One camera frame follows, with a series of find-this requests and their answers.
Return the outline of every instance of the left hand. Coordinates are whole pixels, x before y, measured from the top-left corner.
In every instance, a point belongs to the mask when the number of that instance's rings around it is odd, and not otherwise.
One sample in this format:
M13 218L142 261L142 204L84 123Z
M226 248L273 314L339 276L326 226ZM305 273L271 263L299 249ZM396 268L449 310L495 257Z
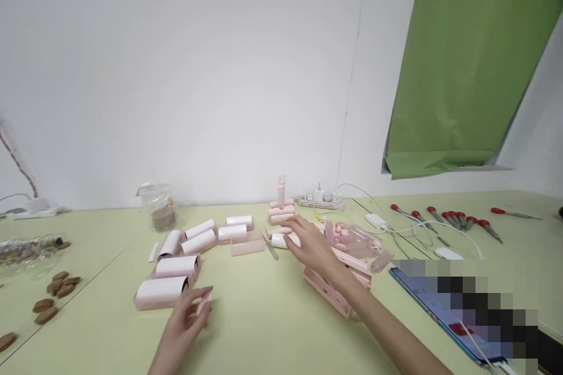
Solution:
M200 331L207 326L211 303L204 306L199 316L195 315L198 304L193 301L210 293L213 287L187 290L180 299L164 328L158 349L152 360L149 375L175 375L184 361L184 356Z

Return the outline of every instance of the power strip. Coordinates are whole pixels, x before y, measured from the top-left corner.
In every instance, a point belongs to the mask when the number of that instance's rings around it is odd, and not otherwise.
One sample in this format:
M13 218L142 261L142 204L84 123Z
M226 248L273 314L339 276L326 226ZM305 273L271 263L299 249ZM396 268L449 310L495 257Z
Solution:
M300 196L297 198L297 203L300 206L308 206L311 208L325 208L325 209L344 209L344 203L335 203L335 202L326 202L326 201L315 201L315 200L307 200L306 197Z

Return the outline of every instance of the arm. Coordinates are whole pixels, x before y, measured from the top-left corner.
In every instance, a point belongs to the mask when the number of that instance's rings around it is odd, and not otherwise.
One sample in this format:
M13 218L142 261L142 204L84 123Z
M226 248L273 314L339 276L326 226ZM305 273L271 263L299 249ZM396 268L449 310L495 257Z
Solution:
M295 245L288 235L284 236L287 247L297 260L336 287L402 374L451 374L444 364L340 263L327 240L313 223L295 216L281 225L291 228L299 236L301 247Z

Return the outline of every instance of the white mouse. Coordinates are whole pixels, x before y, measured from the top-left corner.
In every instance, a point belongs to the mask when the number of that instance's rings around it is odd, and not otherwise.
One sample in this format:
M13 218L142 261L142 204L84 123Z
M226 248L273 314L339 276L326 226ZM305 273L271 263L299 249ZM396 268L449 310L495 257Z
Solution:
M448 248L438 248L434 251L434 253L436 254L436 256L438 256L442 259L447 259L447 260L463 259L463 257L461 255L456 254L454 251L452 251Z

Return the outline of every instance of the right hand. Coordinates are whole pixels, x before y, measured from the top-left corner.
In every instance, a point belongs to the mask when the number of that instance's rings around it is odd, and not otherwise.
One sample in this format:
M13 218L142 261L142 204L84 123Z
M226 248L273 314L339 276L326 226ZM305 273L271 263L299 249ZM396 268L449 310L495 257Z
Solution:
M306 267L326 278L329 278L340 268L344 268L334 254L328 240L313 223L301 216L293 216L284 221L281 226L290 228L299 237L301 247L297 246L288 235L283 236L287 248Z

